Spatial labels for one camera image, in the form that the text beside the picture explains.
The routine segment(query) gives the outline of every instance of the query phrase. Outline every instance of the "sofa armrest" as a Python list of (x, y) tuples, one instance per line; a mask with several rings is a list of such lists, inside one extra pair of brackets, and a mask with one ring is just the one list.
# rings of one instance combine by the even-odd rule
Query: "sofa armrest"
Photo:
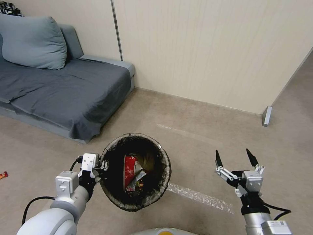
[(113, 60), (113, 59), (108, 59), (105, 57), (94, 56), (94, 55), (83, 55), (80, 57), (80, 59), (100, 61), (100, 62), (118, 65), (118, 66), (121, 66), (121, 67), (128, 69), (128, 71), (130, 73), (130, 77), (134, 76), (134, 74), (135, 74), (135, 67), (133, 64), (131, 64), (129, 62), (120, 61), (120, 60)]
[(81, 44), (79, 43), (76, 31), (73, 26), (67, 24), (58, 24), (64, 36), (67, 51), (72, 58), (79, 58), (84, 53), (82, 52)]

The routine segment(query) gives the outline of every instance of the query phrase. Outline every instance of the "floor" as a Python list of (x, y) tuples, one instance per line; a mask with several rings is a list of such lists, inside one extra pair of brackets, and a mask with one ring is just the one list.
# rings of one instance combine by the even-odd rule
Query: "floor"
[[(168, 191), (139, 212), (125, 212), (97, 185), (78, 224), (79, 235), (127, 235), (154, 227), (175, 227), (200, 235), (245, 234), (240, 200), (214, 173), (214, 161), (218, 149), (229, 170), (250, 169), (246, 148), (266, 167), (263, 200), (292, 210), (284, 219), (294, 234), (311, 234), (312, 78), (310, 56), (275, 102), (267, 128), (256, 114), (141, 89), (131, 93), (101, 135), (87, 145), (0, 117), (0, 171), (9, 173), (0, 180), (1, 234), (18, 231), (31, 199), (55, 195), (55, 176), (69, 169), (79, 154), (100, 153), (114, 138), (131, 132), (144, 133), (161, 143), (171, 160), (171, 182), (231, 203), (234, 214)], [(33, 203), (28, 218), (50, 203)]]

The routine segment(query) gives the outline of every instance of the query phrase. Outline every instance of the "beige wall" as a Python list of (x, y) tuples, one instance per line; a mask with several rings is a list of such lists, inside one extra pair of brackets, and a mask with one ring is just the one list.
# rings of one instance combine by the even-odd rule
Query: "beige wall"
[(115, 0), (136, 86), (254, 113), (313, 46), (313, 1)]
[(120, 59), (110, 0), (11, 0), (26, 16), (73, 25), (84, 54)]

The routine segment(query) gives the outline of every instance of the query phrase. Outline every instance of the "gray sofa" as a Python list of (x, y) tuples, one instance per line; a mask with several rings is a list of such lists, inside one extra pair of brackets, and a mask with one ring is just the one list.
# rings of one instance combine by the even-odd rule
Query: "gray sofa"
[(84, 55), (75, 29), (59, 26), (67, 44), (63, 69), (13, 64), (0, 49), (0, 115), (88, 143), (133, 90), (135, 68)]

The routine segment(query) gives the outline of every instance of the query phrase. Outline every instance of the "black trash bag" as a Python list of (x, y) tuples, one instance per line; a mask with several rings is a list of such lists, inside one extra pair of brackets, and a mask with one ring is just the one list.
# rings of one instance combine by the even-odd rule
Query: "black trash bag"
[[(136, 155), (148, 171), (143, 178), (142, 191), (134, 197), (130, 197), (123, 187), (125, 155)], [(101, 160), (109, 161), (107, 173), (100, 180), (104, 193), (116, 206), (129, 212), (158, 201), (171, 177), (171, 163), (165, 150), (156, 140), (140, 133), (125, 134), (112, 141), (104, 149)]]

